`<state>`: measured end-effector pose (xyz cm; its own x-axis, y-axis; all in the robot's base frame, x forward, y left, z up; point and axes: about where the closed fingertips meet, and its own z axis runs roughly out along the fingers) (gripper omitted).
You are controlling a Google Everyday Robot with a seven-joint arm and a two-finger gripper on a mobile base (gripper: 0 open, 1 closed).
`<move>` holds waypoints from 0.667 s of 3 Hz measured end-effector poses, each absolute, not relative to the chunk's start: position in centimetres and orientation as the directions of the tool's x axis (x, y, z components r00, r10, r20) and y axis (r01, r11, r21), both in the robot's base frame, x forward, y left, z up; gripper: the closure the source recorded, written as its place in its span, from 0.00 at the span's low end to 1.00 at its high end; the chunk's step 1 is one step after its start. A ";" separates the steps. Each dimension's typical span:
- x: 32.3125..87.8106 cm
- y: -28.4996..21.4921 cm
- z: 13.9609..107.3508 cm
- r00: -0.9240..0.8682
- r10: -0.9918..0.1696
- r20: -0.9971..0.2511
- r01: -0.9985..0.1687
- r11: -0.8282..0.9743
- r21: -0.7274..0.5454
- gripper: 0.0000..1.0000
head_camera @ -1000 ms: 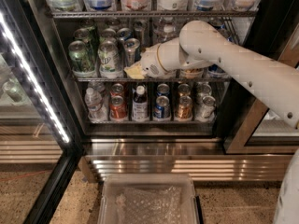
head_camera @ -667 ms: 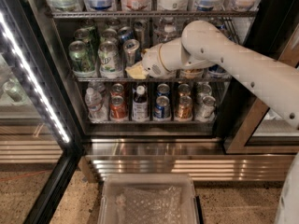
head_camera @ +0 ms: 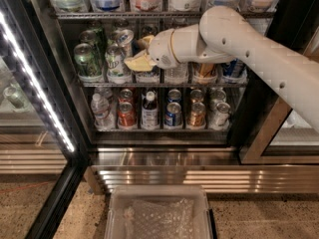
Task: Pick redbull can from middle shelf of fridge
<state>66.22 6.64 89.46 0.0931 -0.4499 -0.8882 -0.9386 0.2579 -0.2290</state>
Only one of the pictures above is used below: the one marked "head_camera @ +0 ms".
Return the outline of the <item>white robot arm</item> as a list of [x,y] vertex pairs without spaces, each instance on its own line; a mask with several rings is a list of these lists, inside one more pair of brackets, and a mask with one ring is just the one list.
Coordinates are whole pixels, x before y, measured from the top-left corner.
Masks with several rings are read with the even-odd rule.
[[258,33],[235,10],[206,10],[191,26],[168,29],[148,47],[126,58],[129,69],[148,72],[154,66],[172,69],[182,63],[220,64],[234,59],[247,65],[315,130],[319,130],[319,64]]

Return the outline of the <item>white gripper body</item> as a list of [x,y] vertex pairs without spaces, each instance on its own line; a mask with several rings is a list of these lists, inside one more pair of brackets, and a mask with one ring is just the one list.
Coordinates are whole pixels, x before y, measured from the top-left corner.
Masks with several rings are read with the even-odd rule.
[[161,69],[176,68],[180,64],[175,55],[177,33],[178,29],[161,31],[150,42],[148,53]]

